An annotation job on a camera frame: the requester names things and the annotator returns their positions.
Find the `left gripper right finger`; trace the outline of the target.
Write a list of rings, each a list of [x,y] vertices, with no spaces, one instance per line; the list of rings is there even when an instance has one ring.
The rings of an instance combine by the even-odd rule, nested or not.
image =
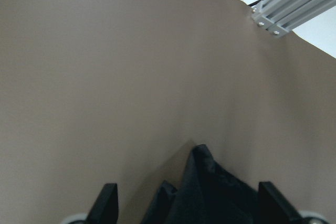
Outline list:
[[[258,185],[260,222],[267,224],[301,223],[302,216],[272,182]]]

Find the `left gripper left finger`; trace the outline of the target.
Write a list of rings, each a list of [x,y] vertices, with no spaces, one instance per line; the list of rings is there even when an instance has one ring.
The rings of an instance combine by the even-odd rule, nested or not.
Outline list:
[[[86,223],[116,224],[118,221],[118,186],[105,184],[92,205]]]

